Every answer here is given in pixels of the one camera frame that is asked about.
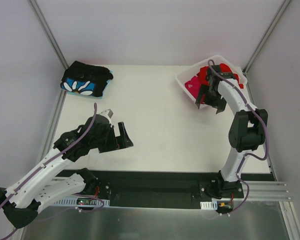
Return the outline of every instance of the purple cable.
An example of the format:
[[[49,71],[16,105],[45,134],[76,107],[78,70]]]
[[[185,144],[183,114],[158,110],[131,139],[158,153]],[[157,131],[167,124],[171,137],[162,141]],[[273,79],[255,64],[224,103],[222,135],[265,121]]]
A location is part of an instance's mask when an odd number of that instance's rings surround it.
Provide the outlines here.
[[[249,192],[250,192],[250,187],[249,187],[249,184],[246,183],[245,181],[243,181],[240,177],[239,177],[239,172],[246,160],[246,156],[252,156],[252,157],[255,157],[256,159],[258,160],[261,160],[261,161],[264,161],[268,158],[269,156],[269,134],[268,134],[268,130],[267,130],[267,126],[266,126],[266,123],[263,121],[263,119],[256,113],[256,111],[248,104],[248,101],[245,97],[245,95],[241,92],[241,90],[236,86],[234,85],[232,82],[230,82],[229,80],[227,80],[226,78],[224,78],[223,76],[221,76],[219,73],[217,73],[212,65],[211,65],[211,62],[213,63],[213,65],[215,65],[215,62],[212,60],[212,59],[209,59],[208,60],[208,65],[209,65],[209,68],[211,69],[211,71],[217,75],[220,79],[222,79],[223,81],[225,81],[227,84],[229,84],[231,87],[233,87],[237,92],[238,94],[240,95],[240,97],[242,98],[244,104],[246,105],[246,107],[253,113],[253,115],[259,120],[259,122],[261,123],[262,125],[262,128],[263,128],[263,131],[264,131],[264,135],[265,135],[265,153],[264,153],[264,157],[259,157],[253,153],[246,153],[240,164],[239,164],[239,167],[238,169],[236,170],[236,177],[237,179],[246,185],[246,195],[245,195],[245,198],[243,199],[243,201],[239,204],[239,206],[237,206],[235,209],[232,210],[232,212],[234,211],[237,211],[239,208],[241,208],[241,206],[247,201],[248,197],[249,197]]]
[[[94,113],[93,113],[93,117],[92,120],[88,126],[88,128],[84,131],[84,133],[76,140],[74,141],[71,145],[69,145],[66,149],[62,150],[61,152],[59,152],[58,154],[56,154],[55,156],[53,156],[52,158],[50,158],[49,160],[47,160],[43,165],[47,165],[49,163],[51,163],[53,160],[55,160],[56,158],[60,157],[62,154],[64,154],[66,151],[70,150],[71,148],[73,148],[78,142],[80,142],[84,136],[89,132],[89,130],[91,129],[92,125],[95,122],[96,119],[96,114],[97,114],[97,103],[94,103]],[[43,167],[38,167],[32,174],[30,174],[14,191],[17,193],[30,179],[32,179]],[[13,197],[13,194],[10,194],[1,204],[0,204],[0,209]],[[12,236],[17,230],[13,230],[8,236],[0,239],[0,240],[6,240],[7,237],[9,238],[10,236]]]
[[[83,212],[83,213],[93,213],[93,212],[96,212],[96,211],[102,209],[102,208],[105,206],[105,202],[102,201],[100,198],[97,198],[97,197],[95,197],[95,196],[81,195],[81,194],[77,194],[77,193],[75,193],[75,194],[73,194],[73,195],[78,196],[78,197],[81,197],[81,198],[94,199],[94,200],[97,200],[97,201],[99,201],[100,203],[102,203],[102,206],[97,207],[97,208],[94,208],[94,209],[92,209],[92,210],[84,210],[84,209],[81,209],[81,212]],[[62,211],[56,213],[55,215],[49,216],[49,217],[47,217],[47,218],[45,218],[45,219],[38,219],[38,220],[35,220],[35,222],[43,223],[43,222],[45,222],[45,221],[48,221],[48,220],[50,220],[50,219],[53,219],[53,218],[55,218],[55,217],[57,217],[57,216],[63,214],[64,212],[67,212],[68,210],[71,210],[71,209],[75,210],[76,208],[74,208],[74,207],[72,207],[72,206],[71,206],[71,207],[67,207],[66,209],[64,209],[64,210],[62,210]]]

